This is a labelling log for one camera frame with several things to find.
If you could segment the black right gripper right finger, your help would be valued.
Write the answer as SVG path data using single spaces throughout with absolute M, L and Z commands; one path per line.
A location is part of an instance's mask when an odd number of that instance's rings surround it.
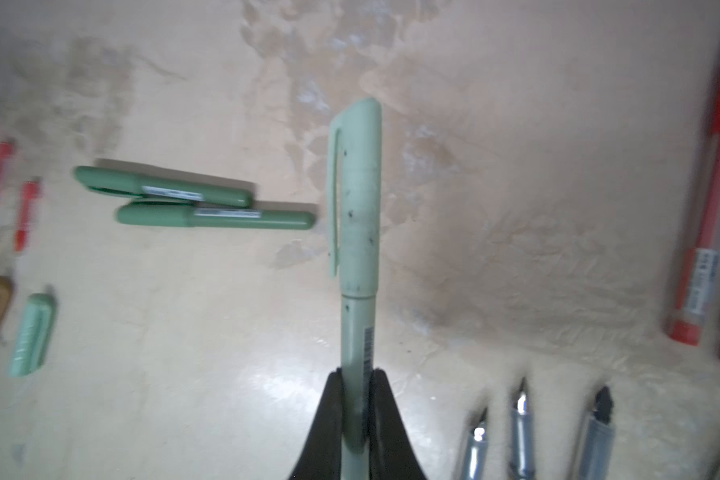
M 374 480 L 426 480 L 407 435 L 386 373 L 377 368 L 370 381 L 369 475 Z

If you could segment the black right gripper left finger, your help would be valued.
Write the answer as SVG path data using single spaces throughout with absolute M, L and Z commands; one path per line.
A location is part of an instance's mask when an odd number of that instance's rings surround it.
M 340 370 L 326 380 L 292 480 L 339 480 L 342 464 L 343 382 Z

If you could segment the tan marker pen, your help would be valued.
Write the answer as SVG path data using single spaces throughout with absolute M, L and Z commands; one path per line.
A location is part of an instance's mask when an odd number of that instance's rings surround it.
M 604 480 L 607 477 L 615 438 L 613 409 L 610 388 L 604 385 L 596 392 L 586 417 L 574 479 Z
M 488 408 L 485 407 L 467 430 L 459 480 L 481 480 L 488 449 Z
M 528 386 L 523 377 L 510 404 L 510 447 L 508 471 L 511 479 L 535 479 L 533 415 Z

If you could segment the tan marker pen front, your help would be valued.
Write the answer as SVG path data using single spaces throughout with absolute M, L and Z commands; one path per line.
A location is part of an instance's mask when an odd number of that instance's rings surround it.
M 615 438 L 613 409 L 610 388 L 604 385 L 596 392 L 586 417 L 574 479 L 604 480 L 607 477 Z

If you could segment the light green marker cap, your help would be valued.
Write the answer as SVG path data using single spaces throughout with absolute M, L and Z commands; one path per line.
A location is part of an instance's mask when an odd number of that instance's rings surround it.
M 28 297 L 8 370 L 10 377 L 27 376 L 42 367 L 55 314 L 52 295 L 35 293 Z

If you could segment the light green marker long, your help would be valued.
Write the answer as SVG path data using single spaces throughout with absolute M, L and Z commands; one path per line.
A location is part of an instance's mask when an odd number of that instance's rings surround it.
M 329 271 L 341 293 L 342 479 L 368 479 L 368 417 L 379 283 L 382 112 L 366 98 L 330 123 Z

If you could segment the dark green marker pen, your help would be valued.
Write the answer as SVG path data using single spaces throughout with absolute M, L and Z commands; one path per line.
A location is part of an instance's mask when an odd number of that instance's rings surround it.
M 73 176 L 86 189 L 112 196 L 127 198 L 161 197 L 239 208 L 247 208 L 253 204 L 253 194 L 248 190 L 239 188 L 91 166 L 76 167 Z

